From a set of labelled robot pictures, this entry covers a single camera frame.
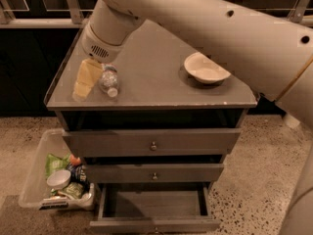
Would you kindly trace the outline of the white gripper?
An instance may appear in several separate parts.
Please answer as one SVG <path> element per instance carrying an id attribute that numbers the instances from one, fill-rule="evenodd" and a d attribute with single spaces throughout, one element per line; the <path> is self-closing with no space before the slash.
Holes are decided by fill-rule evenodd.
<path id="1" fill-rule="evenodd" d="M 72 98 L 77 102 L 86 100 L 100 78 L 103 72 L 100 63 L 108 64 L 113 62 L 122 50 L 121 46 L 110 45 L 102 41 L 93 32 L 90 24 L 83 29 L 81 45 L 84 52 L 95 60 L 85 59 L 79 66 L 72 93 Z"/>

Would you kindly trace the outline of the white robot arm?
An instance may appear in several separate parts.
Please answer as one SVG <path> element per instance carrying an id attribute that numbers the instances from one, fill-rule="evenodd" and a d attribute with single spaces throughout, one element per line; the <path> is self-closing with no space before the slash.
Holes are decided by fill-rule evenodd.
<path id="1" fill-rule="evenodd" d="M 150 20 L 313 128 L 313 29 L 224 0 L 98 0 L 82 48 L 112 62 Z"/>

